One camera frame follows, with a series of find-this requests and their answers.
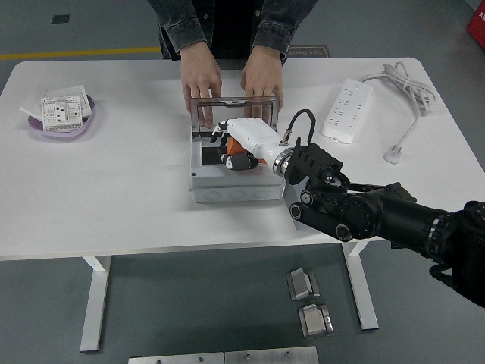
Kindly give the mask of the person's left hand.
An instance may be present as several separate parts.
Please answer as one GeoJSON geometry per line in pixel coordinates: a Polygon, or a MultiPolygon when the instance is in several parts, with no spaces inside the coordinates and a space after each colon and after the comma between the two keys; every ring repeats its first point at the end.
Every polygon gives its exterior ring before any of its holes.
{"type": "Polygon", "coordinates": [[[283,76],[281,53],[256,45],[242,71],[241,87],[246,97],[276,96],[283,107],[283,76]]]}

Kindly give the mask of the person's right hand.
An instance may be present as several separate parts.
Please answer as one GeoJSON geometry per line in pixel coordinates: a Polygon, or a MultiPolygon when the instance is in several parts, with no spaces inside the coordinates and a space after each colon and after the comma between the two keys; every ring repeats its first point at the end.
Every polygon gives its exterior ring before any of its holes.
{"type": "Polygon", "coordinates": [[[183,98],[190,114],[190,99],[221,97],[221,71],[205,42],[183,47],[180,57],[183,98]]]}

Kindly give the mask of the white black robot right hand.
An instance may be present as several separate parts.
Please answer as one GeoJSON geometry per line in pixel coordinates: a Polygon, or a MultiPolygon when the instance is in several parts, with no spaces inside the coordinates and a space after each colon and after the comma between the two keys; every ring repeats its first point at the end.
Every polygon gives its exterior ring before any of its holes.
{"type": "Polygon", "coordinates": [[[233,171],[244,171],[255,168],[260,162],[278,176],[283,176],[293,153],[288,146],[288,136],[281,137],[260,118],[233,118],[218,123],[211,135],[210,143],[217,138],[231,137],[233,142],[226,141],[226,152],[221,155],[222,162],[233,171]]]}

